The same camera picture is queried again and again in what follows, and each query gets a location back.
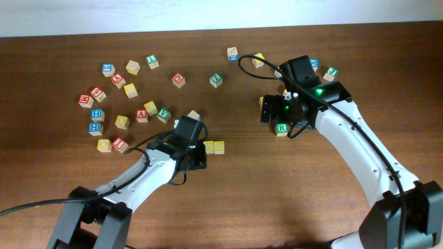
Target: wooden table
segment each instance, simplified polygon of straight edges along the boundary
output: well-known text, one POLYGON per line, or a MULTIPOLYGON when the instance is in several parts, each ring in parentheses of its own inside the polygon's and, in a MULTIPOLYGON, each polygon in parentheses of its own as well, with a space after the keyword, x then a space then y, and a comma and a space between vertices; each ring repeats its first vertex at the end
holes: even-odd
MULTIPOLYGON (((243 74, 226 48, 261 52, 276 64, 307 54, 320 60, 319 75, 336 67, 392 154, 424 183, 441 185, 442 39, 441 22, 0 39, 0 209, 63 198, 79 185, 93 189, 136 162, 137 153, 100 153, 98 137, 88 134, 91 110, 77 101, 99 86, 107 97, 93 107, 106 113, 103 138, 135 145, 194 109, 210 139, 226 143, 224 155, 208 156, 207 169, 189 173, 184 186, 159 188, 137 209, 129 245, 265 248, 354 232, 370 208, 348 166, 316 131, 290 140, 260 123, 259 97, 281 94, 282 84, 243 74), (147 66, 150 54, 159 68, 147 66), (125 70, 130 59, 141 64, 137 76, 125 70), (104 62, 136 85, 138 97, 128 99, 103 76, 104 62), (171 82, 177 72, 186 77, 181 89, 171 82), (209 84, 214 73, 224 78, 218 89, 209 84), (135 110, 150 100, 171 110, 167 124, 137 123, 135 110), (128 131, 115 127, 117 115, 129 117, 128 131)), ((45 248, 61 209, 1 217, 0 244, 45 248)))

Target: wood grain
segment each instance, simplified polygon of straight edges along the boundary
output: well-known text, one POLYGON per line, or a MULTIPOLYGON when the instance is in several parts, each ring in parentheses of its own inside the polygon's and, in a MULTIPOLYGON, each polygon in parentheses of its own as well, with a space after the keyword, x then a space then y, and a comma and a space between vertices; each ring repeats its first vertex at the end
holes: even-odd
MULTIPOLYGON (((130 145, 171 129, 195 110, 224 155, 191 172, 181 187, 159 188, 133 216, 128 244, 136 248, 265 248, 326 241, 354 232, 369 211, 365 195, 333 146, 318 132, 277 138, 259 122, 258 98, 282 92, 228 63, 226 48, 263 53, 276 64, 308 54, 318 74, 337 68, 341 81, 385 146, 423 182, 443 184, 442 22, 130 33, 0 39, 0 209, 62 198, 95 188, 140 155, 101 154, 87 131, 90 109, 78 96, 94 86, 107 97, 103 138, 130 145), (155 54, 160 67, 144 57, 155 54), (141 64, 137 76, 125 71, 141 64), (111 62, 138 97, 128 99, 100 72, 111 62), (175 73, 186 77, 178 89, 175 73), (209 77, 224 83, 214 89, 209 77), (137 123, 135 110, 153 100, 172 119, 137 123), (117 115, 131 120, 119 130, 117 115)), ((263 66, 253 72, 272 75, 263 66)), ((1 217, 2 248, 45 248, 61 205, 1 217)))

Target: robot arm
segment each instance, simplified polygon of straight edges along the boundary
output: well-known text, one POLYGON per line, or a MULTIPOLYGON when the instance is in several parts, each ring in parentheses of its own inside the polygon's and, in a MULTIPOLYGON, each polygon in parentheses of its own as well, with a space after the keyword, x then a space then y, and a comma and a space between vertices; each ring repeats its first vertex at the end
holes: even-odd
MULTIPOLYGON (((206 168, 206 152, 201 130, 206 126, 197 120, 182 116, 168 140, 157 139, 146 152, 149 167, 121 190, 93 201, 66 203, 48 243, 48 249, 123 249, 132 214, 152 192, 170 183, 179 173, 206 168), (82 223, 101 225, 98 236, 83 230, 82 223)), ((69 194, 71 199, 89 199, 115 186, 126 184, 140 174, 147 159, 142 156, 132 167, 94 191, 77 187, 69 194)))
MULTIPOLYGON (((404 191, 413 189, 415 187, 414 182, 418 181, 418 178, 405 169, 375 136, 361 117, 357 105, 353 101, 348 102, 346 100, 332 105, 351 119, 356 120, 366 134, 371 137, 372 141, 391 162, 395 171, 398 172, 404 191)), ((319 111, 316 118, 316 128, 320 134, 333 144, 357 177, 366 198, 368 198, 370 207, 377 201, 382 200, 383 193, 387 191, 394 195, 399 194, 399 190, 383 161, 361 134, 353 129, 352 125, 339 114, 330 109, 319 111)))
MULTIPOLYGON (((170 155, 158 150, 147 149, 147 154, 150 157, 150 167, 128 186, 104 197, 105 200, 114 204, 124 203, 134 213, 152 192, 171 181, 175 173, 176 161, 172 159, 170 155)), ((145 161, 146 158, 142 156, 142 158, 125 173, 110 183, 94 189, 94 191, 97 193, 106 192, 110 190, 113 185, 122 185, 142 170, 145 161)))
POLYGON ((406 232, 403 248, 435 247, 440 242, 442 233, 442 188, 435 181, 420 183, 414 174, 403 167, 370 130, 352 101, 352 96, 343 85, 340 82, 321 84, 308 56, 291 59, 281 64, 280 69, 285 75, 281 80, 288 94, 264 96, 261 121, 288 123, 291 126, 290 131, 300 122, 307 122, 311 127, 317 128, 344 158, 360 182, 372 208, 358 232, 335 239, 329 242, 326 248, 395 249, 399 240, 399 188, 387 165, 355 125, 362 129, 390 162, 404 189, 406 232), (315 101, 312 96, 322 101, 315 101), (336 107, 356 124, 348 122, 345 116, 332 110, 332 107, 336 107))
MULTIPOLYGON (((333 105, 351 119, 357 120, 358 125, 371 137, 397 172, 408 197, 410 213, 405 248, 425 249, 436 246, 440 242, 442 231, 443 198, 440 186, 435 182, 426 185, 419 183, 418 178, 403 167, 370 130, 353 101, 343 100, 333 105)), ((316 128, 338 150, 360 182, 370 207, 373 207, 358 232, 334 240, 330 243, 330 248, 396 248, 399 208, 398 204, 390 201, 398 201, 396 196, 399 191, 383 161, 350 123, 330 109, 318 112, 316 128)))

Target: white wall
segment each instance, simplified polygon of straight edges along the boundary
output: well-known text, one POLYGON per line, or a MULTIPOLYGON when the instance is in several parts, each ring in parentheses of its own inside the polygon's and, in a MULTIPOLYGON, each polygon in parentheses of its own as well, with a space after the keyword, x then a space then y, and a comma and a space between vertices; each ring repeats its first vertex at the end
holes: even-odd
POLYGON ((0 0, 0 37, 443 19, 443 0, 0 0))

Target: toy block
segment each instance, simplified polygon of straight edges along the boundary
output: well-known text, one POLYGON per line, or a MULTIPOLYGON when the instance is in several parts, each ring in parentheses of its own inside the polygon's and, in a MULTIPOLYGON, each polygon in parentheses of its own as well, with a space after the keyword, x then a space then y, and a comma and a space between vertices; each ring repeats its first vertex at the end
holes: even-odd
POLYGON ((100 152, 111 152, 112 150, 112 144, 109 139, 99 139, 97 143, 97 149, 100 152))
POLYGON ((117 116, 116 126, 120 129, 127 129, 129 127, 129 118, 125 116, 117 116))
POLYGON ((123 153, 128 148, 128 144, 121 138, 117 137, 113 142, 112 146, 116 148, 119 152, 123 153))
POLYGON ((275 75, 276 77, 282 77, 282 74, 279 73, 277 70, 274 71, 274 75, 275 75))
POLYGON ((139 109, 136 112, 136 119, 138 122, 147 122, 147 112, 144 109, 139 109))
POLYGON ((162 108, 157 114, 157 118, 159 118, 161 122, 166 123, 171 118, 171 113, 168 110, 162 108))
POLYGON ((103 90, 99 89, 98 87, 92 89, 91 95, 92 95, 92 97, 94 97, 99 102, 102 102, 102 100, 104 98, 106 98, 105 92, 103 92, 103 90))
POLYGON ((311 62, 312 69, 316 72, 318 68, 318 59, 309 59, 309 61, 311 62))
POLYGON ((323 78, 324 78, 325 80, 332 81, 332 80, 334 80, 334 78, 335 78, 337 75, 338 75, 338 70, 335 69, 335 68, 333 68, 333 67, 330 67, 330 68, 326 71, 326 74, 325 74, 325 76, 323 76, 323 78))
POLYGON ((206 148, 206 154, 213 154, 214 153, 214 141, 203 141, 203 144, 206 148))
POLYGON ((287 124, 277 124, 275 126, 275 134, 277 136, 286 136, 288 134, 288 125, 287 124))
POLYGON ((214 154, 224 154, 224 141, 214 141, 214 154))
POLYGON ((128 98, 138 96, 137 89, 136 86, 134 86, 134 83, 125 85, 125 92, 128 98))
POLYGON ((122 86, 126 84, 126 80, 123 79, 123 76, 116 73, 112 78, 112 82, 120 89, 122 86))
POLYGON ((186 81, 184 76, 182 76, 180 73, 177 73, 176 75, 174 75, 174 77, 172 77, 172 83, 174 83, 176 87, 181 88, 186 83, 186 81))
POLYGON ((92 136, 101 136, 103 135, 103 126, 99 122, 89 123, 89 133, 92 136))
POLYGON ((292 99, 291 93, 289 93, 286 89, 283 91, 283 97, 284 97, 285 100, 291 100, 292 99))
POLYGON ((218 73, 216 73, 216 74, 214 74, 213 76, 211 76, 211 77, 209 78, 209 83, 210 83, 213 87, 217 88, 217 87, 219 87, 221 84, 223 84, 223 78, 222 78, 218 73))
POLYGON ((137 75, 139 70, 140 70, 140 65, 135 61, 130 60, 126 65, 126 71, 133 75, 137 75))
POLYGON ((91 111, 91 119, 94 122, 103 122, 105 121, 105 113, 102 109, 93 109, 91 111))
POLYGON ((236 47, 228 48, 228 61, 238 60, 238 52, 236 47))
POLYGON ((150 55, 146 57, 146 62, 150 66, 151 69, 154 69, 156 67, 159 67, 159 61, 157 60, 157 57, 155 55, 150 55))
POLYGON ((116 72, 116 68, 114 68, 113 64, 105 63, 102 65, 102 73, 106 77, 112 77, 114 76, 114 73, 116 72))
MULTIPOLYGON (((264 57, 261 53, 258 53, 257 55, 254 55, 254 56, 264 59, 264 57)), ((258 59, 252 59, 252 64, 254 64, 254 67, 256 67, 256 68, 264 65, 264 63, 259 61, 258 59)))
POLYGON ((148 103, 146 103, 144 105, 144 107, 145 107, 147 114, 149 116, 152 116, 152 115, 155 115, 158 113, 157 107, 155 106, 154 101, 149 101, 148 103))
POLYGON ((190 118, 194 118, 195 120, 198 120, 198 121, 201 120, 200 115, 199 115, 196 111, 194 111, 194 110, 192 110, 192 111, 188 114, 188 117, 190 117, 190 118))
POLYGON ((260 97, 259 99, 258 99, 258 104, 260 105, 260 110, 262 109, 262 106, 263 106, 263 97, 260 97))
POLYGON ((80 104, 82 107, 91 108, 93 103, 94 100, 91 98, 90 95, 82 94, 78 99, 78 104, 80 104))

